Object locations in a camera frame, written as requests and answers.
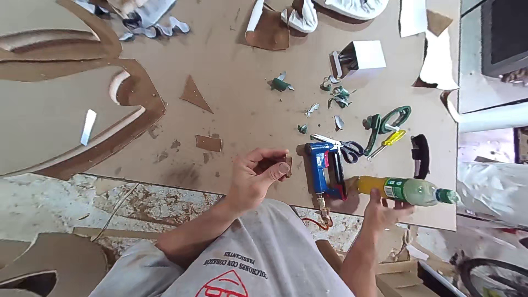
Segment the bicycle wheel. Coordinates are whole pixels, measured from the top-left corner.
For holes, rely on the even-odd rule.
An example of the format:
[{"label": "bicycle wheel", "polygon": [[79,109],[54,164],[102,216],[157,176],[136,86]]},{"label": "bicycle wheel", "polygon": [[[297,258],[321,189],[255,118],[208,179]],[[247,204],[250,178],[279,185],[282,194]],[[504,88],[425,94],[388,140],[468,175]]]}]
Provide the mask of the bicycle wheel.
[{"label": "bicycle wheel", "polygon": [[458,270],[472,297],[483,297],[485,291],[503,297],[528,296],[528,270],[522,267],[494,259],[475,258],[460,263]]}]

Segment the shirt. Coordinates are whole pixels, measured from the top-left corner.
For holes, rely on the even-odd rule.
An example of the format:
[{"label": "shirt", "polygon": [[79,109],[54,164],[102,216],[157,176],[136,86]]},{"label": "shirt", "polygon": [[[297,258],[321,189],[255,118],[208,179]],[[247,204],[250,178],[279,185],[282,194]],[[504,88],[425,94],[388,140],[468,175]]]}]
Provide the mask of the shirt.
[{"label": "shirt", "polygon": [[90,294],[99,296],[354,296],[287,204],[264,199],[182,269],[144,241]]}]

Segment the person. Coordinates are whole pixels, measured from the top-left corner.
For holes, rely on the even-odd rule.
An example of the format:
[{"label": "person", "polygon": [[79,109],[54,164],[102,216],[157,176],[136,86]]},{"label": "person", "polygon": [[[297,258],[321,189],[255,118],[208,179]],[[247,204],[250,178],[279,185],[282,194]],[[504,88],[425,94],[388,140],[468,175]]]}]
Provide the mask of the person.
[{"label": "person", "polygon": [[223,199],[162,233],[155,245],[144,241],[124,251],[90,296],[377,296],[380,234],[413,207],[388,208],[373,190],[361,231],[337,274],[291,207],[265,199],[290,168],[279,162],[263,170],[259,162],[286,153],[258,148],[237,157]]}]

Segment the right hand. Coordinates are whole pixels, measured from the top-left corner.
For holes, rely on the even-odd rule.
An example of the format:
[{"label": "right hand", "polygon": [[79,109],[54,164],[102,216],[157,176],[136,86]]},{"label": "right hand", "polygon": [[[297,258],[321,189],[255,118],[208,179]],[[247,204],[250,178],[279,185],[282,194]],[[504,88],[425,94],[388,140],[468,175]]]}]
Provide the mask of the right hand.
[{"label": "right hand", "polygon": [[263,171],[258,167],[259,162],[263,159],[280,159],[287,153],[288,150],[257,148],[234,160],[231,188],[225,201],[237,215],[256,208],[264,200],[271,184],[283,181],[284,175],[290,170],[286,162],[278,162]]},{"label": "right hand", "polygon": [[413,212],[413,205],[399,201],[394,202],[394,208],[389,208],[387,199],[381,198],[380,190],[372,189],[369,204],[365,208],[363,227],[380,233]]}]

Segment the orange juice bottle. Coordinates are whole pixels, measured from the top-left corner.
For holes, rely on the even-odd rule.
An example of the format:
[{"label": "orange juice bottle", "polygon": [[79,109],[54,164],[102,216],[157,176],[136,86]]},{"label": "orange juice bottle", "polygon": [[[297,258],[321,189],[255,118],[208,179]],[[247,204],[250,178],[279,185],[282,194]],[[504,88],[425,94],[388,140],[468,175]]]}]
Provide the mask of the orange juice bottle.
[{"label": "orange juice bottle", "polygon": [[460,200],[457,192],[440,189],[425,180],[375,178],[368,175],[359,177],[357,190],[360,193],[370,194],[374,188],[379,189],[384,198],[418,206],[433,206],[440,202],[453,204]]}]

